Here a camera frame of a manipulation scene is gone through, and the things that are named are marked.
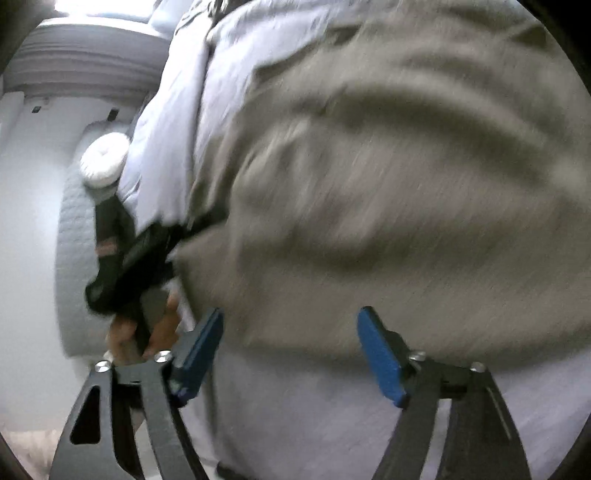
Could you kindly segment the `person's left hand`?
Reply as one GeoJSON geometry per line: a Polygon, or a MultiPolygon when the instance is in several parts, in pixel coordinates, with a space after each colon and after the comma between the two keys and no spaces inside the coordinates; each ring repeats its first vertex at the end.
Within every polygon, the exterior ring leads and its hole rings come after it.
{"type": "Polygon", "coordinates": [[[116,365],[130,365],[152,359],[161,350],[169,350],[178,340],[177,328],[181,316],[179,297],[170,292],[161,317],[153,325],[147,346],[141,350],[135,342],[136,324],[127,318],[116,316],[106,337],[108,351],[116,365]]]}

